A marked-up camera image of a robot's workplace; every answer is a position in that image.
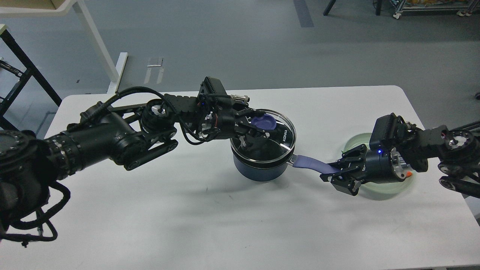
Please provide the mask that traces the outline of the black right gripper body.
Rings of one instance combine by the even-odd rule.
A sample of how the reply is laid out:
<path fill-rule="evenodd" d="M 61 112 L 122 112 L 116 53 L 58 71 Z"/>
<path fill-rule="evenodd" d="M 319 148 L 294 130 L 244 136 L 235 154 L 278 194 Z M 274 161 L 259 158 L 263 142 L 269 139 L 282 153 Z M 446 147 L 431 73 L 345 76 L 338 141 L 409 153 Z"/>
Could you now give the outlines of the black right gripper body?
<path fill-rule="evenodd" d="M 389 152 L 367 150 L 365 165 L 362 168 L 362 183 L 394 183 L 395 174 Z"/>

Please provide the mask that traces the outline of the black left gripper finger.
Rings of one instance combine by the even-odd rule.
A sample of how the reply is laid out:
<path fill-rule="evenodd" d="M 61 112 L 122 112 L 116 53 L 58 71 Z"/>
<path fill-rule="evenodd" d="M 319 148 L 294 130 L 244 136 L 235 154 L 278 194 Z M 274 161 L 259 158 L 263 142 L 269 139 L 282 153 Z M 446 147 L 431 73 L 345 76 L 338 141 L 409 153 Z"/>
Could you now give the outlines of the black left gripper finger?
<path fill-rule="evenodd" d="M 240 110 L 240 124 L 277 124 L 276 119 L 265 111 L 255 109 Z"/>
<path fill-rule="evenodd" d="M 259 132 L 250 127 L 238 128 L 238 138 L 240 140 L 241 150 L 269 150 L 273 147 L 274 138 L 279 134 L 279 130 L 266 130 Z"/>

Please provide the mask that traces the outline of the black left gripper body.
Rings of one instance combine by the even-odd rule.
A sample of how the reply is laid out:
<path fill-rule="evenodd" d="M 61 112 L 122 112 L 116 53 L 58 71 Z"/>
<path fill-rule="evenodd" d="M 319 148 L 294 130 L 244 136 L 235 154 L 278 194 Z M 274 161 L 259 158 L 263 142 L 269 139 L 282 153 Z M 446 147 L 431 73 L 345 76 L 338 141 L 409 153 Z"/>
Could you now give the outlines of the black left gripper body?
<path fill-rule="evenodd" d="M 214 106 L 217 114 L 217 128 L 219 132 L 214 136 L 214 140 L 228 140 L 232 137 L 239 137 L 247 134 L 249 128 L 239 123 L 240 120 L 246 121 L 245 116 L 237 116 L 236 113 L 248 109 L 247 105 L 216 105 Z"/>

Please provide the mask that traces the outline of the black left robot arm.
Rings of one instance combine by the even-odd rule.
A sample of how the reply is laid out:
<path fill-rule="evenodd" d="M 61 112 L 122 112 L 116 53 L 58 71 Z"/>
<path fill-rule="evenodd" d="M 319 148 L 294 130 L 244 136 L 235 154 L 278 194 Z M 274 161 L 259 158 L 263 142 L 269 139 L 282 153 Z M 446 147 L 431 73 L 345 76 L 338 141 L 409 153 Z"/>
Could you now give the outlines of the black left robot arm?
<path fill-rule="evenodd" d="M 71 197 L 60 180 L 105 159 L 131 171 L 165 155 L 178 145 L 176 123 L 191 145 L 232 138 L 243 148 L 264 143 L 276 121 L 249 101 L 206 77 L 196 97 L 130 87 L 47 139 L 31 130 L 2 130 L 1 239 L 24 247 L 54 241 L 58 233 L 50 218 Z"/>

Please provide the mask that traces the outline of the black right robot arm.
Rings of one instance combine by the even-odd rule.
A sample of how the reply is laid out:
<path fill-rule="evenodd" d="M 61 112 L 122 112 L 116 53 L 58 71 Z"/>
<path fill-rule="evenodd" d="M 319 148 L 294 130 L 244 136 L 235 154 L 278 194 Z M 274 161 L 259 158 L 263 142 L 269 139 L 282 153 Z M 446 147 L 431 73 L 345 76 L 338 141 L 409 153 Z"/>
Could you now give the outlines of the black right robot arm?
<path fill-rule="evenodd" d="M 369 145 L 344 152 L 330 164 L 334 170 L 322 172 L 320 178 L 338 191 L 357 195 L 365 183 L 403 182 L 408 171 L 426 172 L 430 158 L 439 159 L 444 188 L 479 197 L 478 132 L 445 125 L 422 130 L 394 113 L 376 120 Z"/>

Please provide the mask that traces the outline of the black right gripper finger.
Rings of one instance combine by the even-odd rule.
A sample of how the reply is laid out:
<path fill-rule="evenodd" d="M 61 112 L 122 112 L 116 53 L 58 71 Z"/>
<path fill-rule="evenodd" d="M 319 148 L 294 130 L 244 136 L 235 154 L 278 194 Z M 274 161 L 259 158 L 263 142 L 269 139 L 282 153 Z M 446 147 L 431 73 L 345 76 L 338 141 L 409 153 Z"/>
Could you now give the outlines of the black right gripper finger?
<path fill-rule="evenodd" d="M 333 187 L 340 192 L 347 195 L 357 195 L 362 185 L 361 180 L 355 179 L 349 173 L 335 172 L 335 173 L 323 173 L 319 176 L 324 182 L 329 182 Z"/>
<path fill-rule="evenodd" d="M 326 173 L 367 173 L 367 151 L 366 145 L 359 145 L 344 152 L 337 161 L 329 163 L 331 168 Z"/>

